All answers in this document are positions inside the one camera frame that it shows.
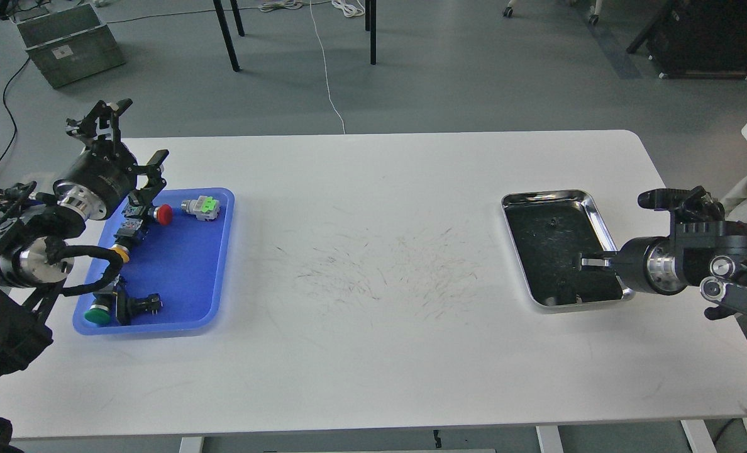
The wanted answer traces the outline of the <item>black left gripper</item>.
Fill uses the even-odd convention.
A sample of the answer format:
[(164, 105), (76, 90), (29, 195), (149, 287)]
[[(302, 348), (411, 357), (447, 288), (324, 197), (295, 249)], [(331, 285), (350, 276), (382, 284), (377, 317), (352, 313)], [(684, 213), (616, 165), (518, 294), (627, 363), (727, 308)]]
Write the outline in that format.
[[(133, 103), (131, 98), (100, 100), (82, 120), (66, 120), (66, 134), (81, 141), (84, 151), (53, 183), (53, 192), (60, 201), (82, 190), (94, 220), (111, 218), (131, 190), (132, 206), (149, 206), (167, 185), (163, 163), (169, 150), (158, 150), (145, 165), (138, 165), (135, 156), (123, 149), (119, 118)], [(135, 189), (136, 175), (147, 178), (140, 189)]]

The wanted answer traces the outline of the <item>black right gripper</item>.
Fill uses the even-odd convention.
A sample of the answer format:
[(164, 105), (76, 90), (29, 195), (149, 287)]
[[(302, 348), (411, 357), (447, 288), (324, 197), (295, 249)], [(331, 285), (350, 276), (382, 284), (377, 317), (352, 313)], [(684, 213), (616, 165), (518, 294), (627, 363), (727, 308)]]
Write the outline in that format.
[(580, 253), (580, 270), (615, 272), (627, 287), (642, 293), (673, 296), (688, 286), (678, 277), (672, 246), (663, 236), (634, 238), (618, 251)]

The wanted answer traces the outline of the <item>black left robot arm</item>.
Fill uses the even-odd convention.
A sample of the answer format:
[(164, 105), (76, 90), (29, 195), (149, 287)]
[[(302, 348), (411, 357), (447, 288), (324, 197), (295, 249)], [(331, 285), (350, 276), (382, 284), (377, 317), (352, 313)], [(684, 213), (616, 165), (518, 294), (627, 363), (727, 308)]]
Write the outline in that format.
[(90, 322), (122, 324), (157, 313), (160, 295), (133, 298), (121, 270), (149, 224), (167, 225), (155, 206), (166, 186), (166, 149), (146, 164), (121, 140), (119, 119), (131, 99), (98, 101), (67, 134), (84, 149), (50, 193), (36, 182), (0, 188), (0, 377), (25, 370), (53, 341), (48, 316), (61, 296), (92, 294)]

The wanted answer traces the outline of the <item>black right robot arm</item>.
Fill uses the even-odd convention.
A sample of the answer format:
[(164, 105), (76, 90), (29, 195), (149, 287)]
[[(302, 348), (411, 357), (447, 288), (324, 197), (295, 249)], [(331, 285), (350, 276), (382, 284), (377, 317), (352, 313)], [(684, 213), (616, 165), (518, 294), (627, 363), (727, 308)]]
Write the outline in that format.
[(643, 236), (619, 250), (580, 253), (580, 271), (609, 272), (636, 292), (673, 296), (698, 288), (709, 320), (747, 316), (747, 223), (728, 221), (702, 186), (653, 189), (638, 206), (670, 215), (667, 236)]

